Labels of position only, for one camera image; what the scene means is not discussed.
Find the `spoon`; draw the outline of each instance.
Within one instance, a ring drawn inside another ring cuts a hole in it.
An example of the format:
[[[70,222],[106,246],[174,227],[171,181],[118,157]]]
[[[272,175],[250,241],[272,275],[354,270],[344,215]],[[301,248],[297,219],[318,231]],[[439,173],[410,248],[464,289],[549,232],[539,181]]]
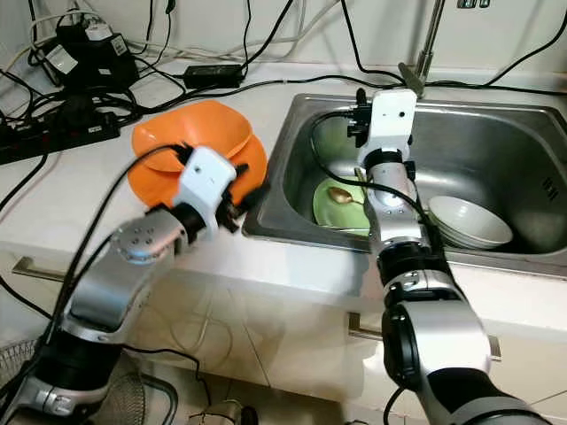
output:
[[[353,195],[348,190],[343,188],[338,188],[337,186],[331,186],[327,189],[329,197],[335,201],[337,204],[351,204],[355,203],[358,205],[364,205],[364,203],[357,201],[353,198]]]

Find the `stainless steel sink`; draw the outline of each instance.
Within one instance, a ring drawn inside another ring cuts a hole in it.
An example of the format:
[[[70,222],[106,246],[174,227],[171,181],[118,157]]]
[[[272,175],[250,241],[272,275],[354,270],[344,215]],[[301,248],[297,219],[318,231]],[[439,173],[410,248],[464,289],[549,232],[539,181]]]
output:
[[[326,177],[311,154],[308,132],[322,113],[353,97],[297,95],[269,161],[271,190],[249,212],[248,236],[368,251],[368,240],[321,228],[313,193]],[[537,106],[421,102],[412,159],[424,205],[437,195],[468,199],[500,215],[514,239],[493,251],[447,247],[451,262],[567,275],[567,132],[558,111]],[[334,172],[353,175],[356,149],[346,119],[324,121],[315,133]]]

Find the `cabinet handle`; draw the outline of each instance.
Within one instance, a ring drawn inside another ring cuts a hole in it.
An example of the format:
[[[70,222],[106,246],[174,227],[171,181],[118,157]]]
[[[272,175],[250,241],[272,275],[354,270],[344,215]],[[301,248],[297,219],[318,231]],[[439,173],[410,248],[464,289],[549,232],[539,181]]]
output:
[[[382,341],[382,331],[379,329],[374,330],[361,328],[361,315],[359,313],[348,313],[348,335],[371,339],[374,341]],[[489,335],[488,343],[490,344],[490,357],[492,360],[501,362],[502,354],[498,338],[496,336]]]
[[[63,282],[64,273],[34,267],[34,260],[31,257],[22,257],[12,268],[12,273],[22,276],[38,277],[47,281]]]

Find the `orange bowl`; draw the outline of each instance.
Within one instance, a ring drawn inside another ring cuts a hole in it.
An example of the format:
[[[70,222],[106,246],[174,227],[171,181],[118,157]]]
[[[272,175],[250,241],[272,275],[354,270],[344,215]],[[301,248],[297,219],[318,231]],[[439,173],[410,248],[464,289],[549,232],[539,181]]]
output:
[[[138,198],[149,207],[158,204],[172,206],[178,192],[180,172],[156,171],[143,164],[128,173],[130,187]],[[232,164],[248,164],[248,170],[239,176],[230,187],[230,194],[235,205],[251,190],[259,187],[266,177],[268,159],[266,152],[256,135],[252,135],[244,148],[230,158]]]
[[[193,147],[204,144],[225,158],[232,158],[251,136],[252,126],[241,113],[215,100],[206,100],[138,124],[132,133],[132,147],[139,157],[163,144],[187,143]],[[183,170],[183,164],[172,151],[152,155],[144,163],[155,171]]]

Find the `black power brick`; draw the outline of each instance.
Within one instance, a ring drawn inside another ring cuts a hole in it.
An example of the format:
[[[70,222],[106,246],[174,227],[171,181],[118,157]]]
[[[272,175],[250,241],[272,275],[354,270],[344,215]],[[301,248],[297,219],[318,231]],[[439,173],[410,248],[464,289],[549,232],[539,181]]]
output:
[[[241,65],[187,66],[183,82],[187,89],[215,86],[218,89],[237,89],[244,79]]]

